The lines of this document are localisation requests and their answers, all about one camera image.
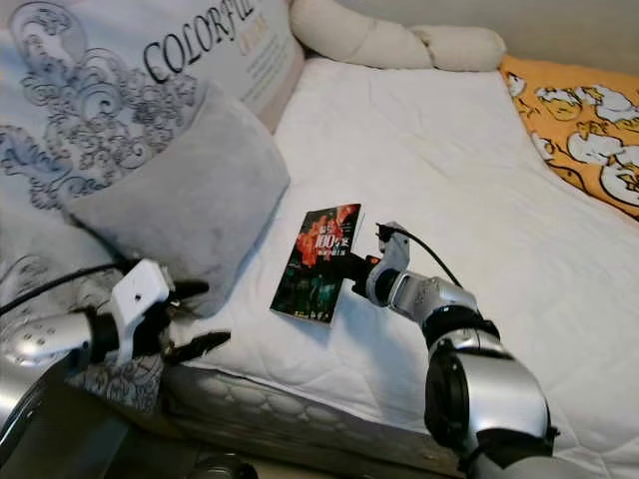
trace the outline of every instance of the cylindrical pillow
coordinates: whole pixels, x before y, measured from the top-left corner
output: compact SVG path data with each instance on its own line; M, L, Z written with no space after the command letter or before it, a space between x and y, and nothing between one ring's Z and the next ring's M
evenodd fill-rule
M333 60L376 68L432 67L424 44L405 27L334 0L295 0L291 26L302 43Z
M426 44L432 64L441 70L496 70L506 53L501 37L487 28L419 25L410 31Z

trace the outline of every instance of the book cover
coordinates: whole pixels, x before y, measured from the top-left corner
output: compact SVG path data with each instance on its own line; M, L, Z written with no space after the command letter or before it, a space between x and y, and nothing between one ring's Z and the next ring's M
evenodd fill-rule
M351 204L306 214L271 310L330 324L342 282L330 262L350 251L360 209Z

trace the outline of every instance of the bed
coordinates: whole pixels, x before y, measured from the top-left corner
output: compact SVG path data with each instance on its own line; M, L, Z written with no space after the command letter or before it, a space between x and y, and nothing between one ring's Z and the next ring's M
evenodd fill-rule
M365 218L354 252L376 252L374 223L397 221L476 294L548 394L560 456L595 477L636 475L636 222L547 169L499 73L313 58L275 138L292 184L274 223L229 303L185 332L229 326L240 340L167 371L179 423L218 442L299 445L298 459L315 449L323 467L323 454L345 449L412 473L454 473L422 423L416 326L348 288L331 329L268 310L305 211L357 201ZM411 269L442 274L411 253ZM232 419L238 411L244 422Z

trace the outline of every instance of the mattress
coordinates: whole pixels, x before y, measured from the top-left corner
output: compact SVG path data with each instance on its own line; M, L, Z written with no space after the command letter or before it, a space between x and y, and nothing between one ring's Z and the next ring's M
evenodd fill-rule
M331 328L269 311L305 212L362 203L353 251L377 253L388 221L428 242L538 377L558 455L595 477L639 474L639 226L546 169L497 72L312 59L276 141L292 183L272 224L226 306L172 330L177 342L232 330L192 366L426 435L415 324L346 284ZM409 268L443 275L416 248Z

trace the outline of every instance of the black cable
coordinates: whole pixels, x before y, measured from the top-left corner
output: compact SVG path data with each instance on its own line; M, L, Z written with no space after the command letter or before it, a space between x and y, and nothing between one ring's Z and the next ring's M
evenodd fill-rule
M73 281L79 277L88 276L89 274L93 274L95 272L106 271L108 269L119 269L123 271L128 271L133 267L133 265L137 261L120 261L120 262L110 262L108 264L100 264L99 266L86 267L84 269L78 269L75 272L71 272L69 274L65 274L64 276L60 276L52 281L46 282L40 286L34 287L30 291L25 292L24 294L19 295L12 301L6 303L3 306L0 306L0 316L6 314L7 312L15 309L19 305L27 302L29 299L33 299L36 296L39 296L43 292L47 292L54 287L57 287L66 282Z
M439 264L439 266L441 266L441 268L443 269L443 271L448 274L448 277L450 278L450 280L452 282L455 283L455 285L463 288L463 286L461 285L461 283L457 280L457 278L455 277L455 275L452 273L452 271L450 269L448 269L448 266L446 266L446 264L439 258L439 256L437 255L437 253L435 251L432 250L432 248L426 244L425 242L423 242L421 239L419 239L418 237L416 237L414 234L407 232L406 230L402 230L400 228L395 228L395 227L390 227L388 225L378 225L379 226L379 233L382 234L382 229L386 229L386 231L390 231L392 233L401 233L402 235L404 235L407 238L410 238L411 240L415 241L417 244L419 244L421 247L423 247L426 251L428 251L428 254L430 254L432 256L432 258L437 261L437 264Z

